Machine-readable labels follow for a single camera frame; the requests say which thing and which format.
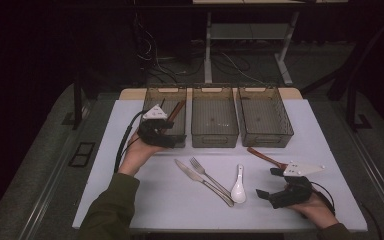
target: transparent gray bin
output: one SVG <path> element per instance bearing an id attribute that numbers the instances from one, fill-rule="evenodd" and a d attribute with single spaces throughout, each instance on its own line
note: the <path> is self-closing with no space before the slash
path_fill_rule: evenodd
<path id="1" fill-rule="evenodd" d="M 194 148 L 236 147 L 239 129 L 230 86 L 194 85 L 191 132 Z"/>
<path id="2" fill-rule="evenodd" d="M 244 147 L 284 148 L 294 135 L 276 87 L 240 86 L 236 106 Z"/>
<path id="3" fill-rule="evenodd" d="M 173 120 L 172 129 L 165 131 L 165 135 L 175 139 L 175 148 L 185 147 L 186 129 L 186 96 L 187 88 L 179 84 L 152 84 L 148 85 L 143 110 L 148 110 L 159 104 L 161 109 L 170 116 L 176 105 L 185 101 L 185 105 L 180 109 L 176 118 Z"/>

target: silver cutlery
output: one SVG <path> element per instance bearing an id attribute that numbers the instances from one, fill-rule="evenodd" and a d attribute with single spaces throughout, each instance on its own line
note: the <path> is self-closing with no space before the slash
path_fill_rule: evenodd
<path id="1" fill-rule="evenodd" d="M 218 183 L 214 178 L 212 178 L 210 175 L 208 175 L 205 172 L 204 167 L 198 162 L 198 160 L 196 160 L 194 157 L 192 157 L 190 162 L 199 174 L 205 175 L 208 179 L 211 180 L 211 182 L 213 182 L 220 189 L 220 191 L 222 191 L 224 194 L 226 194 L 227 196 L 230 197 L 230 195 L 231 195 L 230 192 L 226 188 L 224 188 L 220 183 Z"/>
<path id="2" fill-rule="evenodd" d="M 215 192 L 221 199 L 223 199 L 223 201 L 226 202 L 226 204 L 229 206 L 229 207 L 233 207 L 234 205 L 234 202 L 233 200 L 230 198 L 230 196 L 224 194 L 223 192 L 221 192 L 218 188 L 216 188 L 215 186 L 211 185 L 211 183 L 205 181 L 202 177 L 200 177 L 197 173 L 195 173 L 194 171 L 190 170 L 188 167 L 186 167 L 182 162 L 180 162 L 179 160 L 177 159 L 174 159 L 174 161 L 176 162 L 177 166 L 184 172 L 186 173 L 186 175 L 188 175 L 188 177 L 190 177 L 192 180 L 194 181 L 197 181 L 197 182 L 200 182 L 202 184 L 204 184 L 205 186 L 207 186 L 209 189 L 211 189 L 213 192 Z"/>

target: person's left hand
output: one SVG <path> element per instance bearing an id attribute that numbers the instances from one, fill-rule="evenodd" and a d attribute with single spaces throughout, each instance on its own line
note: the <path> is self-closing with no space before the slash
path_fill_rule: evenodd
<path id="1" fill-rule="evenodd" d="M 144 143 L 137 134 L 137 130 L 130 138 L 126 155 L 118 172 L 134 176 L 148 159 L 157 152 L 165 150 L 163 147 L 151 146 Z"/>

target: hand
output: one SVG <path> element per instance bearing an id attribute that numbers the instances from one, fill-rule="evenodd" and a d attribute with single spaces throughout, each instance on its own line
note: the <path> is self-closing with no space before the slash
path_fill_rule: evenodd
<path id="1" fill-rule="evenodd" d="M 144 143 L 139 138 L 137 130 L 127 144 L 128 148 L 126 150 L 126 155 L 118 172 L 130 176 L 134 176 L 152 155 L 165 149 L 163 147 L 151 146 Z"/>
<path id="2" fill-rule="evenodd" d="M 326 204 L 315 193 L 311 194 L 308 201 L 289 206 L 288 208 L 304 214 L 320 229 L 339 223 Z"/>

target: fork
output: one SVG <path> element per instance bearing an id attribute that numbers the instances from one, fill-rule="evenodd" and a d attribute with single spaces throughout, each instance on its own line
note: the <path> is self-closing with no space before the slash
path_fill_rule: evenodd
<path id="1" fill-rule="evenodd" d="M 207 176 L 208 179 L 211 180 L 211 182 L 213 182 L 219 189 L 220 191 L 222 191 L 224 194 L 226 194 L 229 198 L 231 198 L 230 196 L 230 192 L 224 188 L 220 183 L 218 183 L 214 178 L 212 178 L 210 175 L 208 175 L 206 172 L 205 172 L 205 169 L 204 167 L 198 162 L 198 160 L 196 160 L 194 157 L 191 158 L 190 160 L 192 166 L 195 168 L 195 170 L 199 173 L 199 174 L 203 174 L 205 176 Z"/>

